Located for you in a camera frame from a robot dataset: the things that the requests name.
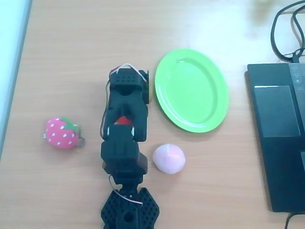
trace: green strawberry leaves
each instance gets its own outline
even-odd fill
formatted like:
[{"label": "green strawberry leaves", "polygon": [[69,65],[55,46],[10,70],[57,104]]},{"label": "green strawberry leaves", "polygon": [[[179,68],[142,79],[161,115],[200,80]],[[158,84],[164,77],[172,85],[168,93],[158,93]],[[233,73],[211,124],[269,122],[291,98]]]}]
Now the green strawberry leaves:
[{"label": "green strawberry leaves", "polygon": [[73,122],[69,118],[61,117],[61,120],[66,123],[66,125],[64,126],[64,129],[73,130],[77,134],[79,133],[80,127],[78,125],[74,125]]}]

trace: green plate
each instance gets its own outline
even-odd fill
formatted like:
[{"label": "green plate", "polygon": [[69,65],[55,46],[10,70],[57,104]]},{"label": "green plate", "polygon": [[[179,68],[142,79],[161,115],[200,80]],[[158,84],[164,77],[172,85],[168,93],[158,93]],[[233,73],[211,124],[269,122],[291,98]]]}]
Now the green plate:
[{"label": "green plate", "polygon": [[221,71],[205,55],[177,49],[160,61],[155,89],[165,114],[196,133],[215,129],[224,119],[229,93]]}]

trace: plush strawberry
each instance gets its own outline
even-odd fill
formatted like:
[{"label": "plush strawberry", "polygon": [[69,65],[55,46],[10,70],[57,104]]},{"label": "plush strawberry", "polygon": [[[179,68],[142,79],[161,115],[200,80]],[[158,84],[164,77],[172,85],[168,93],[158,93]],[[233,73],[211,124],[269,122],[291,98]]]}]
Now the plush strawberry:
[{"label": "plush strawberry", "polygon": [[66,117],[50,119],[46,124],[44,138],[53,146],[69,149],[74,146],[84,146],[85,139],[81,136],[81,129]]}]

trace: black laptop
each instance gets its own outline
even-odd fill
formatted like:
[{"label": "black laptop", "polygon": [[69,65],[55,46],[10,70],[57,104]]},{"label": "black laptop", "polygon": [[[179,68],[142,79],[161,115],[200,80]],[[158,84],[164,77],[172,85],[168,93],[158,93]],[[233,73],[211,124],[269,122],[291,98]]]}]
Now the black laptop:
[{"label": "black laptop", "polygon": [[248,65],[274,212],[305,211],[305,64]]}]

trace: red component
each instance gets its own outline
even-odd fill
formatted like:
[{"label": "red component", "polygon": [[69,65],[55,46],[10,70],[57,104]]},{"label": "red component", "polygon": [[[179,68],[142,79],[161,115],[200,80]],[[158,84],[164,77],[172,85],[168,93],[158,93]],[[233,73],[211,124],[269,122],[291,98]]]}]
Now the red component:
[{"label": "red component", "polygon": [[129,125],[132,122],[131,122],[131,120],[127,119],[125,116],[122,116],[116,121],[116,123],[120,124],[120,125]]}]

